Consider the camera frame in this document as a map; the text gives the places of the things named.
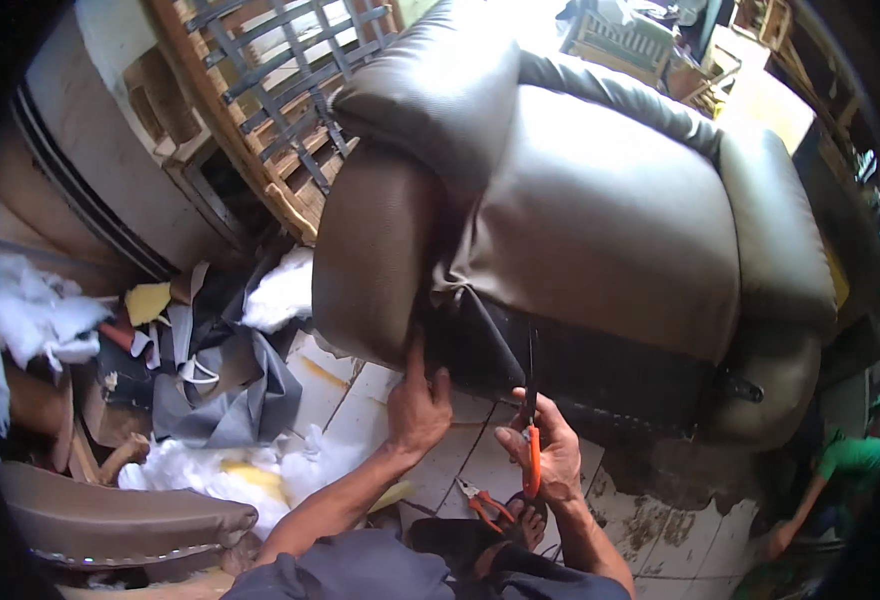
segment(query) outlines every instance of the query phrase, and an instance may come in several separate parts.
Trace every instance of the dirty floor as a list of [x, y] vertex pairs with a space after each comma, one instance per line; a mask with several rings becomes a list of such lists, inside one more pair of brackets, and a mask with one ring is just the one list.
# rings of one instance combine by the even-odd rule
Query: dirty floor
[[[310, 424], [368, 453], [386, 438], [386, 396], [400, 374], [354, 358], [337, 359], [298, 332], [287, 363], [303, 387], [291, 443]], [[407, 474], [415, 489], [400, 505], [404, 528], [417, 519], [467, 519], [474, 515], [454, 486], [470, 481], [505, 501], [520, 487], [493, 436], [514, 410], [456, 392], [454, 425], [440, 444]], [[581, 481], [590, 510], [622, 552], [636, 577], [641, 600], [721, 600], [730, 597], [757, 559], [748, 540], [760, 497], [749, 456], [669, 439], [622, 433], [606, 447], [580, 441]], [[550, 519], [537, 552], [558, 562], [563, 548]]]

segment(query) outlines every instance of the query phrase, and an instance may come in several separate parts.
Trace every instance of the person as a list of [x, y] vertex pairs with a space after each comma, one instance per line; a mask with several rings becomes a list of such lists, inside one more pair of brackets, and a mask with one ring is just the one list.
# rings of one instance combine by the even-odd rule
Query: person
[[[848, 508], [858, 513], [869, 501], [880, 473], [880, 438], [845, 438], [834, 428], [824, 439], [827, 442], [819, 456], [811, 461], [812, 474], [793, 516], [777, 523], [770, 534], [766, 547], [766, 557], [770, 560], [779, 557], [800, 532], [818, 537], [830, 526], [852, 529], [850, 522], [854, 516]], [[830, 480], [840, 477], [844, 481], [831, 484], [835, 488], [832, 496], [837, 499], [817, 502]], [[816, 523], [808, 522], [811, 515], [815, 516]]]
[[[354, 529], [385, 490], [449, 429], [449, 373], [440, 368], [431, 386], [424, 369], [422, 336], [417, 336], [407, 356], [406, 377], [387, 399], [388, 438], [356, 470], [281, 519], [253, 567], [237, 576], [224, 598], [635, 598], [626, 561], [596, 524], [581, 493], [578, 438], [543, 395], [537, 398], [542, 431], [538, 500], [557, 520], [566, 566], [530, 552], [542, 538], [545, 517], [537, 513], [536, 503], [508, 503], [519, 517], [521, 534], [488, 535], [489, 545], [473, 548], [472, 572], [460, 573], [455, 582], [447, 582], [450, 570], [440, 556], [415, 552], [385, 530]], [[522, 398], [523, 390], [514, 394]], [[494, 436], [514, 460], [527, 464], [529, 451], [517, 429], [497, 427]], [[479, 519], [469, 521], [486, 527]]]

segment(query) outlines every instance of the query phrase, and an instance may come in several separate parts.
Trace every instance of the orange pliers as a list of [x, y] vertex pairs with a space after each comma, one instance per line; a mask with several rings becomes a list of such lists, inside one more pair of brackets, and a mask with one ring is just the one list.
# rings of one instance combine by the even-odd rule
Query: orange pliers
[[516, 521], [513, 518], [513, 515], [510, 514], [510, 511], [506, 510], [505, 506], [503, 506], [493, 498], [490, 498], [490, 493], [487, 492], [485, 489], [479, 490], [476, 488], [476, 486], [471, 485], [470, 483], [460, 479], [459, 477], [456, 478], [456, 483], [460, 486], [460, 490], [463, 491], [464, 496], [466, 496], [469, 500], [467, 506], [475, 510], [476, 513], [480, 515], [480, 518], [483, 520], [483, 522], [493, 527], [496, 533], [501, 534], [503, 533], [503, 530], [500, 529], [499, 525], [490, 520], [490, 516], [487, 514], [486, 509], [483, 507], [484, 502], [492, 506], [494, 509], [500, 511], [500, 513], [506, 518], [507, 522], [514, 523]]
[[521, 417], [526, 420], [526, 428], [523, 437], [530, 443], [530, 467], [523, 470], [523, 493], [533, 499], [540, 492], [540, 429], [533, 424], [533, 417], [537, 414], [537, 381], [534, 378], [534, 362], [538, 336], [537, 328], [530, 322], [530, 366], [526, 373], [526, 396], [523, 402]]

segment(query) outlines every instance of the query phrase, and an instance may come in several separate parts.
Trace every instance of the white tile floor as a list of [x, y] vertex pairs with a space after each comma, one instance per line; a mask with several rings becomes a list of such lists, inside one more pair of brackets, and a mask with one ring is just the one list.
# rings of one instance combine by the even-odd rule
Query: white tile floor
[[[372, 453], [388, 433], [386, 398], [401, 374], [352, 358], [337, 359], [313, 338], [299, 333], [287, 363], [303, 386], [300, 413], [293, 425], [304, 436], [309, 424], [324, 428], [342, 443]], [[515, 409], [455, 392], [453, 426], [406, 479], [414, 491], [399, 504], [404, 529], [435, 515], [474, 519], [454, 484], [460, 476], [505, 502], [520, 489], [521, 471], [509, 462], [494, 438]], [[601, 446], [580, 440], [581, 480], [590, 509], [605, 520], [604, 531], [636, 576], [642, 600], [721, 600], [756, 563], [758, 541], [747, 540], [757, 507], [736, 504], [721, 515], [713, 502], [703, 510], [676, 510], [659, 500], [618, 492], [602, 469]], [[563, 560], [551, 514], [537, 552]]]

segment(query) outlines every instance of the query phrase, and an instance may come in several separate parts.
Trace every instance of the leather sofa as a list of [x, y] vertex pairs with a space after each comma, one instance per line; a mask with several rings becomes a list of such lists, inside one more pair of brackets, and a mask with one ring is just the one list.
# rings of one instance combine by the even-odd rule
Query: leather sofa
[[779, 138], [723, 130], [627, 75], [518, 47], [442, 0], [331, 100], [360, 144], [319, 229], [317, 329], [402, 364], [414, 323], [454, 383], [534, 377], [578, 432], [781, 446], [836, 322]]

